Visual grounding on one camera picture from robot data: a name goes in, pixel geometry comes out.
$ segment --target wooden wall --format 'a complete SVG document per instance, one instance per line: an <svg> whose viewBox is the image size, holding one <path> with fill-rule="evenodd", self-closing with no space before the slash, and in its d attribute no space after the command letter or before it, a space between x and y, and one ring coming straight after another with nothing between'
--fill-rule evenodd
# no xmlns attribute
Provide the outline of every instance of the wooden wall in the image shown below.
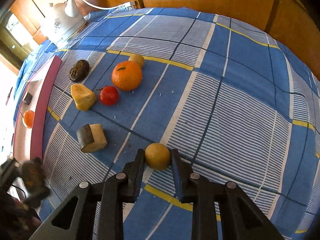
<svg viewBox="0 0 320 240"><path fill-rule="evenodd" d="M132 0L88 0L102 7ZM288 46L320 79L320 31L299 0L135 0L143 7L189 7L195 10L233 17L269 33ZM39 31L45 3L64 0L16 0L12 12L40 43ZM85 15L94 8L76 0Z"/></svg>

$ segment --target tablecloth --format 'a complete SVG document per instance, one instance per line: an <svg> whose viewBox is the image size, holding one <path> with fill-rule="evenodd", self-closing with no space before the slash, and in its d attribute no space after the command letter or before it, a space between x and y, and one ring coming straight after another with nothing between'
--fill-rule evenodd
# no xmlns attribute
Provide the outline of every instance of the tablecloth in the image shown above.
<svg viewBox="0 0 320 240"><path fill-rule="evenodd" d="M144 8L93 16L65 48L47 41L33 52L15 92L21 100L32 73L61 57L44 128L51 209L79 182L108 179L138 148L160 142L209 180L235 181L285 239L303 239L320 205L320 86L310 69L267 33L222 15ZM97 93L134 53L146 59L140 87L120 91L114 106L78 111L68 78L74 63L89 61L83 83ZM76 131L87 123L102 124L105 149L80 151ZM175 198L170 167L147 167L138 201L123 206L124 239L190 239L191 211Z"/></svg>

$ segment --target yellow fruit piece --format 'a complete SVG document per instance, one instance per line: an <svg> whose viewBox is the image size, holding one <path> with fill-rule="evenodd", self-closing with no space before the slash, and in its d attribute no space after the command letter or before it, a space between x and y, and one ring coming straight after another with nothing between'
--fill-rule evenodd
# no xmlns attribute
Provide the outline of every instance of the yellow fruit piece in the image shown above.
<svg viewBox="0 0 320 240"><path fill-rule="evenodd" d="M88 111L97 100L96 95L83 84L73 84L71 86L71 96L77 109L81 111Z"/></svg>
<svg viewBox="0 0 320 240"><path fill-rule="evenodd" d="M144 153L148 166L154 170L165 170L171 162L171 154L166 146L161 143L150 144Z"/></svg>
<svg viewBox="0 0 320 240"><path fill-rule="evenodd" d="M134 54L134 55L130 56L128 60L133 61L135 63L138 63L138 65L141 68L143 68L143 66L144 66L144 57L140 54Z"/></svg>

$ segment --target white kettle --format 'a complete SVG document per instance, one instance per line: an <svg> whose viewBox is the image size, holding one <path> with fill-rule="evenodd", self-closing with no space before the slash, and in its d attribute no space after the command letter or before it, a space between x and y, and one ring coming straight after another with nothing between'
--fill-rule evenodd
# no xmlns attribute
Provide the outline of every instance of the white kettle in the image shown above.
<svg viewBox="0 0 320 240"><path fill-rule="evenodd" d="M85 23L86 20L75 0L67 0L67 3L56 5L49 3L41 24L41 31L58 48L62 48Z"/></svg>

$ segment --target orange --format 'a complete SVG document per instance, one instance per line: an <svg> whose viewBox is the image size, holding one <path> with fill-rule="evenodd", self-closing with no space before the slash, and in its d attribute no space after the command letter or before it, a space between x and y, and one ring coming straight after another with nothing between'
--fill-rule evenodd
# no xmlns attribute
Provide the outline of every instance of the orange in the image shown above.
<svg viewBox="0 0 320 240"><path fill-rule="evenodd" d="M32 110L27 110L22 116L22 122L25 127L32 128L33 118L35 117L35 112Z"/></svg>
<svg viewBox="0 0 320 240"><path fill-rule="evenodd" d="M132 91L141 84L141 67L133 61L121 62L113 69L111 79L114 86L120 90Z"/></svg>

